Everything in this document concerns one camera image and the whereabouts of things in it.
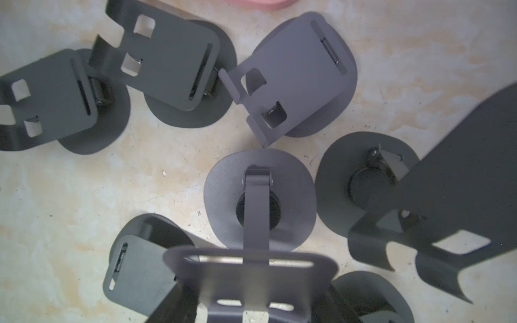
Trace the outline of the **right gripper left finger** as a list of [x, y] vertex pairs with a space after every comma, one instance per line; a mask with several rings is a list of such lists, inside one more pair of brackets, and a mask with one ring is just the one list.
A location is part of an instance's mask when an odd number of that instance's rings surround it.
[[191, 322], [197, 317], [198, 295], [190, 287], [177, 283], [145, 323]]

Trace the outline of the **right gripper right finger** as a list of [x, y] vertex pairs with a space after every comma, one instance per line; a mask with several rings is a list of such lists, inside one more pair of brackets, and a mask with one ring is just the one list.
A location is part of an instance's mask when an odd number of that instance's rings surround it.
[[347, 300], [329, 285], [312, 304], [310, 321], [318, 322], [356, 322], [362, 323], [358, 314], [354, 311]]

